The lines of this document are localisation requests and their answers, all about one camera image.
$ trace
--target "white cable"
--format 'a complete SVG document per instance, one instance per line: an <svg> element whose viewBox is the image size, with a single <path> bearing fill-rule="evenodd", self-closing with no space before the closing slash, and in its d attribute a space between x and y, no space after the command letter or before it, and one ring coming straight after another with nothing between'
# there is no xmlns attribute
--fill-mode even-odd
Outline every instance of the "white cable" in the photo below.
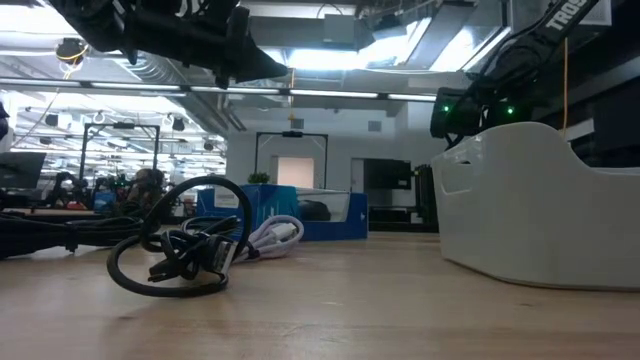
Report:
<svg viewBox="0 0 640 360"><path fill-rule="evenodd" d="M272 216L249 235L249 243L236 259L235 263L248 261L250 255L258 255L251 260L275 259L287 256L300 242L304 234L304 226L300 220L288 216Z"/></svg>

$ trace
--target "white wall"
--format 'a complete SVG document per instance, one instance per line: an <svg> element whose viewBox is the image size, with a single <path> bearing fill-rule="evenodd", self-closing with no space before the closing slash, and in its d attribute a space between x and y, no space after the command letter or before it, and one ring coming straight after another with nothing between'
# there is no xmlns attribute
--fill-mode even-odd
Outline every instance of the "white wall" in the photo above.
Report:
<svg viewBox="0 0 640 360"><path fill-rule="evenodd" d="M255 108L239 108L236 115L245 126L254 131L288 131L290 109L260 111ZM355 138L388 138L395 136L395 118L387 117L382 110L294 109L294 116L304 119L304 132ZM382 131L368 131L369 121L380 121Z"/></svg>
<svg viewBox="0 0 640 360"><path fill-rule="evenodd" d="M228 138L227 178L245 184L254 169L255 133L232 134ZM361 139L329 136L327 163L327 188L345 190L351 188L351 159L380 158L393 159L392 139ZM258 171L268 172L273 156L310 157L314 159L316 187L322 187L324 178L324 151L312 141L274 136L264 145L258 156Z"/></svg>
<svg viewBox="0 0 640 360"><path fill-rule="evenodd" d="M429 133L432 110L432 104L408 103L395 119L385 118L386 115L381 116L377 111L343 110L334 114L332 110L322 109L306 110L300 113L300 117L307 120L305 132L329 133L327 188L348 191L351 189L352 159L408 160L415 168L418 165L430 163L433 157L442 153L446 148L446 141L434 139ZM259 121L262 121L262 125L258 128L260 131L289 129L286 120L288 110L282 114L273 112L274 110L264 113L266 115L263 120L247 120L243 117L241 119L248 125L252 124L252 129L256 122L260 124ZM383 121L385 130L382 134L367 132L365 124L374 118ZM267 136L262 136L260 143L263 144L267 139ZM315 139L323 145L323 140ZM236 133L229 136L227 177L230 180L240 184L246 183L254 169L254 149L255 133ZM258 171L269 172L271 159L274 156L313 158L314 183L316 187L322 187L324 151L317 143L307 138L290 139L273 136L260 148ZM394 205L397 206L415 205L413 190L394 190L393 199Z"/></svg>

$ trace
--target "cable connector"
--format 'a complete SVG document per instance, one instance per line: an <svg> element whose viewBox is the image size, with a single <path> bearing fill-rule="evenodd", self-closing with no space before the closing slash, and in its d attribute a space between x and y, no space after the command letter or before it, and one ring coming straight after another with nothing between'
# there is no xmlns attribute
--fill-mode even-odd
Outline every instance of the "cable connector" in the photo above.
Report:
<svg viewBox="0 0 640 360"><path fill-rule="evenodd" d="M271 229L271 233L276 237L276 241L282 241L293 235L298 228L292 223L279 224Z"/></svg>

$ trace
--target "fluorescent light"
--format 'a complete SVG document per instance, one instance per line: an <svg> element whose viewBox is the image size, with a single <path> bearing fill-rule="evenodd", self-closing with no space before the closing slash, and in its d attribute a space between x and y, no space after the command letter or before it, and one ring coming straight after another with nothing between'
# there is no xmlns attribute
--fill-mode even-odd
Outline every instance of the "fluorescent light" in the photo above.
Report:
<svg viewBox="0 0 640 360"><path fill-rule="evenodd" d="M1 32L26 33L34 35L71 35L77 32L69 25L62 15L51 7L31 7L2 5L0 6L2 21Z"/></svg>
<svg viewBox="0 0 640 360"><path fill-rule="evenodd" d="M145 91L171 91L180 90L178 85L159 85L159 84L125 84L125 83L103 83L92 82L95 88L117 89L117 90L145 90Z"/></svg>
<svg viewBox="0 0 640 360"><path fill-rule="evenodd" d="M129 141L142 141L142 142L154 142L156 141L155 138L148 138L148 137L130 137L127 138ZM175 139L175 138L160 138L160 142L172 142L172 143L179 143L179 142L186 142L186 140L183 139Z"/></svg>
<svg viewBox="0 0 640 360"><path fill-rule="evenodd" d="M389 100L435 102L436 95L389 94Z"/></svg>
<svg viewBox="0 0 640 360"><path fill-rule="evenodd" d="M289 57L289 67L302 70L353 70L366 65L355 51L298 49Z"/></svg>
<svg viewBox="0 0 640 360"><path fill-rule="evenodd" d="M80 157L82 156L82 151L80 150L66 150L66 149L49 149L49 148L42 148L42 149L36 149L36 148L12 148L11 152L29 152L29 153L46 153L47 155L60 155L60 156L76 156L76 157ZM127 159L131 159L131 160L151 160L153 159L153 154L152 153L135 153L135 152L124 152L124 151L92 151L92 150L88 150L86 152L87 156L90 157L96 157L96 156L120 156L122 157L123 160L127 160ZM166 154L166 153L162 153L162 154L158 154L158 160L161 161L169 161L169 160L173 160L171 158L171 154ZM216 152L211 152L211 153L207 153L207 154L174 154L173 155L175 158L184 158L187 160L207 160L207 161L211 161L211 160L215 160L215 161L221 161L219 159L221 159L220 155L217 154Z"/></svg>
<svg viewBox="0 0 640 360"><path fill-rule="evenodd" d="M327 96L327 97L348 97L355 99L375 99L377 93L361 93L348 91L323 91L323 90L291 90L291 95L301 96Z"/></svg>
<svg viewBox="0 0 640 360"><path fill-rule="evenodd" d="M411 56L411 54L413 54L416 46L418 46L418 43L424 36L424 33L429 28L429 24L431 24L431 18L425 18L420 20L419 22L413 22L407 25L407 33L409 34L407 45L405 46L404 50L402 50L402 52L396 57L395 65L404 64L407 62L407 60L409 60L409 57Z"/></svg>
<svg viewBox="0 0 640 360"><path fill-rule="evenodd" d="M458 71L473 56L473 34L463 27L444 48L429 71Z"/></svg>
<svg viewBox="0 0 640 360"><path fill-rule="evenodd" d="M498 46L504 38L507 37L511 33L511 28L507 27L503 29L498 36L496 36L487 46L485 46L480 52L478 52L471 60L469 60L462 70L469 71L471 68L476 66L477 63L480 62L485 56L487 56L496 46Z"/></svg>
<svg viewBox="0 0 640 360"><path fill-rule="evenodd" d="M233 87L227 90L220 89L215 86L192 86L191 90L194 92L213 92L220 94L248 94L248 95L278 95L280 92L278 89L260 89L250 87Z"/></svg>
<svg viewBox="0 0 640 360"><path fill-rule="evenodd" d="M260 2L260 1L243 1L242 6L251 10L251 16L261 17L279 17L279 18L299 18L299 19L322 19L325 14L334 15L354 15L356 12L355 5L336 4L340 11L333 6L325 5L320 14L320 3L317 4L299 4L285 2Z"/></svg>
<svg viewBox="0 0 640 360"><path fill-rule="evenodd" d="M77 81L0 78L0 85L80 87Z"/></svg>
<svg viewBox="0 0 640 360"><path fill-rule="evenodd" d="M142 91L140 92L140 96L165 96L165 97L185 97L187 93L178 92L178 93L159 93L155 91Z"/></svg>

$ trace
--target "exposed ceiling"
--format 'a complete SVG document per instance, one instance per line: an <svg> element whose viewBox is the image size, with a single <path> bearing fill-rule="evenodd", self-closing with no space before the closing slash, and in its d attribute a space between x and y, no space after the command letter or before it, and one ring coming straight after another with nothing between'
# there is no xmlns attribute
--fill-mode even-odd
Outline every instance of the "exposed ceiling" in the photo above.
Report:
<svg viewBox="0 0 640 360"><path fill-rule="evenodd" d="M258 44L274 60L295 68L288 76L260 80L241 86L289 87L340 91L435 94L440 87L465 88L470 81L463 71L482 65L483 59L510 27L519 28L531 17L523 14L539 10L543 0L337 0L322 4L314 0L251 0L242 6L252 12L251 33ZM0 76L41 79L62 79L69 67L55 57L56 46L65 37L77 37L74 29L49 8L44 0L34 0L32 6L8 6L0 0L3 21L0 23ZM374 42L373 29L384 15L396 14L405 34ZM154 55L141 54L133 66L119 53L104 54L89 51L81 68L74 69L73 80L111 81L127 83L205 84L213 85L214 77L207 69L185 68L181 64ZM25 92L16 132L25 134L38 121L53 99L43 91ZM338 129L343 133L363 131L368 122L383 124L381 134L387 136L387 123L392 124L401 102L382 100L338 99L329 97L286 97L258 95L224 95L177 93L162 97L149 93L109 92L101 94L61 94L51 103L51 111L70 114L70 127L51 128L39 125L36 135L67 135L53 139L61 153L78 148L78 139L68 135L81 132L83 123L97 114L106 114L106 121L134 119L140 124L163 125L161 152L165 164L178 163L170 154L184 153L216 156L224 163L224 142L211 134L226 137L246 130L286 129L287 117L293 112L304 118L312 129ZM25 107L31 106L31 112ZM176 133L168 126L179 116L186 129ZM108 136L144 138L141 130L131 135L105 130ZM205 138L216 140L213 152L203 153ZM95 151L113 150L112 144L95 139ZM152 143L125 140L135 153L146 153ZM20 146L46 147L38 137L21 142Z"/></svg>

